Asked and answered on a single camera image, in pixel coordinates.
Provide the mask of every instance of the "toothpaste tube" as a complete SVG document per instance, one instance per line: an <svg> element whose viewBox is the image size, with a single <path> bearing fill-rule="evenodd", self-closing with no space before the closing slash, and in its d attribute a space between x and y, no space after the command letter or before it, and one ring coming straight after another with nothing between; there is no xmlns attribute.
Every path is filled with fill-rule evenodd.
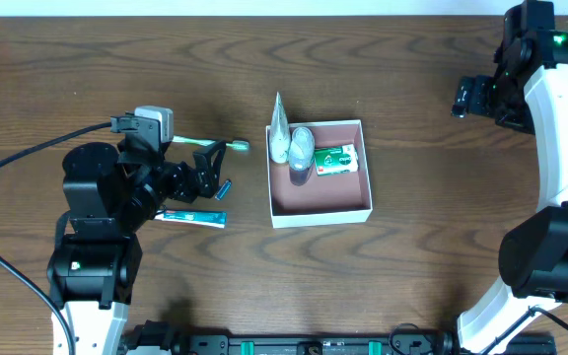
<svg viewBox="0 0 568 355"><path fill-rule="evenodd" d="M160 211L160 213L155 216L155 219L158 221L181 222L199 226L225 228L227 213L165 210L163 212Z"/></svg>
<svg viewBox="0 0 568 355"><path fill-rule="evenodd" d="M316 149L315 167L320 177L357 172L359 161L354 144Z"/></svg>

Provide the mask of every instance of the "wood grain surface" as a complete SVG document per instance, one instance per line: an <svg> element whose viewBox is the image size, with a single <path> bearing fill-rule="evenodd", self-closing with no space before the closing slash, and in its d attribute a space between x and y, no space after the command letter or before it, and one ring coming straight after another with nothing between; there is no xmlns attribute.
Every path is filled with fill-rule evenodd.
<svg viewBox="0 0 568 355"><path fill-rule="evenodd" d="M568 30L568 18L557 21ZM507 231L534 212L534 138L450 117L458 79L491 74L501 17L0 19L0 159L141 105L176 133L243 137L229 152L222 231L158 222L128 327L145 320L246 333L379 333L448 325L498 275ZM374 212L360 225L273 230L264 126L275 93L290 120L363 121ZM107 130L0 171L0 252L47 288L67 209L60 164ZM191 162L191 147L168 158ZM170 202L169 206L181 207ZM556 312L568 321L568 306ZM48 309L0 267L0 354L51 353ZM541 320L562 354L568 333Z"/></svg>

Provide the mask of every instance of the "green tape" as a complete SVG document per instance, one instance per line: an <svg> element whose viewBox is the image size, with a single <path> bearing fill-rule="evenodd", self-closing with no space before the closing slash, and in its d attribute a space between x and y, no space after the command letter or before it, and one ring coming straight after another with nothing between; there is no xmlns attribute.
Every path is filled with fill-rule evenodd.
<svg viewBox="0 0 568 355"><path fill-rule="evenodd" d="M370 341L370 355L382 355L383 344L378 341Z"/></svg>
<svg viewBox="0 0 568 355"><path fill-rule="evenodd" d="M253 355L252 341L243 341L241 343L241 355Z"/></svg>

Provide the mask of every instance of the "soap bar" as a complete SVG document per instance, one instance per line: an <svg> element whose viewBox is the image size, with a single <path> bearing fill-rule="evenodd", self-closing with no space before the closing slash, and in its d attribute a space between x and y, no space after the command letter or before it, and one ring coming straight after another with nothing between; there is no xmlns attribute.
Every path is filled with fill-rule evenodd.
<svg viewBox="0 0 568 355"><path fill-rule="evenodd" d="M359 161L354 144L316 149L315 166L320 177L357 172Z"/></svg>

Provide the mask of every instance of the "open cardboard box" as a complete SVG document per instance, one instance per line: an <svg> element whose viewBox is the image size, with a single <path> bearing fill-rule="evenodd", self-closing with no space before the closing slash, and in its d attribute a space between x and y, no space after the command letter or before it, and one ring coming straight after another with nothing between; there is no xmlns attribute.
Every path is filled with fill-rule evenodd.
<svg viewBox="0 0 568 355"><path fill-rule="evenodd" d="M266 153L268 187L273 228L319 226L367 221L372 213L372 189L367 170L365 143L361 120L290 124L291 133L297 127L308 127L315 136L316 148L354 144L359 159L356 173L318 177L315 165L308 181L294 185L288 164L273 163ZM270 126L266 126L266 146L269 146Z"/></svg>

